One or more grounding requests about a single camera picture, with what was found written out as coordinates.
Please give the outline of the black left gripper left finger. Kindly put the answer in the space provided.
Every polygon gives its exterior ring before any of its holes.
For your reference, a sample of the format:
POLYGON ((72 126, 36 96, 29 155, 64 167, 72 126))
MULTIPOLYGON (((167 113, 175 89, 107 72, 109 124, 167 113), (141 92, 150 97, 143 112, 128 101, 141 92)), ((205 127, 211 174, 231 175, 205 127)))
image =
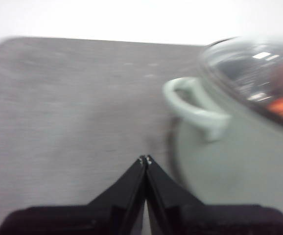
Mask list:
POLYGON ((140 156, 90 203, 14 211, 0 225, 0 235, 139 235, 145 172, 145 157, 140 156))

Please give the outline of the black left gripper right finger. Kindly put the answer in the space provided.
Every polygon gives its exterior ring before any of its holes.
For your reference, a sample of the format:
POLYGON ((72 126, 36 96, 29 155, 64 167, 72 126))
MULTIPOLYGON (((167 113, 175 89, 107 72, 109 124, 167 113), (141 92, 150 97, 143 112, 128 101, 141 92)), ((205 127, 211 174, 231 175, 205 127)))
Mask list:
POLYGON ((146 200, 155 235, 283 235, 283 213, 261 205, 205 204, 147 155, 146 200))

